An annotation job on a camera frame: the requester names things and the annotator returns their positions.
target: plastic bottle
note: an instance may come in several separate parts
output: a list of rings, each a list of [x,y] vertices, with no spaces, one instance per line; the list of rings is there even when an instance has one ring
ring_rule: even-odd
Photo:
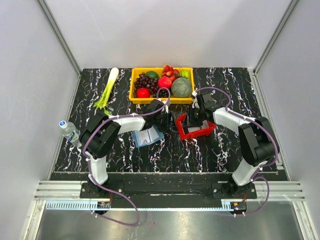
[[[60,134],[64,136],[70,143],[72,143],[76,148],[81,147],[79,142],[80,131],[76,129],[72,122],[61,121],[59,123]]]

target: cantaloupe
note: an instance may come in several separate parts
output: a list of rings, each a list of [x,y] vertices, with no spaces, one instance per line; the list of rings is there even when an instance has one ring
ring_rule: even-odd
[[[192,85],[185,77],[177,78],[171,86],[171,92],[176,98],[188,98],[192,93]]]

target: yellow crate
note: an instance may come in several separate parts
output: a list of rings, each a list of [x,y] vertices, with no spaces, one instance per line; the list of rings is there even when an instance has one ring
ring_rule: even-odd
[[[195,90],[195,81],[194,81],[194,73],[193,69],[191,67],[180,67],[180,68],[173,68],[173,69],[178,69],[179,71],[181,69],[189,72],[190,76],[190,81],[192,84],[192,91]],[[130,92],[129,92],[129,99],[132,103],[134,104],[149,104],[151,101],[155,98],[149,97],[149,98],[138,98],[134,97],[134,82],[137,80],[139,77],[139,74],[143,72],[149,72],[149,71],[154,71],[156,72],[159,77],[161,78],[161,73],[164,69],[162,67],[149,67],[149,68],[144,68],[144,67],[139,67],[139,68],[134,68],[132,69],[132,75],[131,75],[131,83],[130,83]],[[172,104],[191,104],[193,102],[192,97],[171,97],[170,102]]]

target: gray floor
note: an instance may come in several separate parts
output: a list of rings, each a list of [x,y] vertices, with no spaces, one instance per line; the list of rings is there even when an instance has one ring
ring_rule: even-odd
[[[250,208],[258,203],[249,202]],[[134,211],[106,215],[133,223]],[[141,212],[138,227],[95,218],[88,212],[45,210],[37,240],[300,240],[303,239],[293,206],[269,202],[256,215],[233,218],[213,212]]]

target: white wall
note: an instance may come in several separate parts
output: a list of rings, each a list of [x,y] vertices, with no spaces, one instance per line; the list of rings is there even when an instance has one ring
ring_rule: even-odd
[[[253,68],[290,2],[46,1],[81,68]]]
[[[258,73],[293,180],[320,234],[320,1],[301,1]]]
[[[0,238],[16,240],[77,76],[35,0],[1,0],[0,32]]]

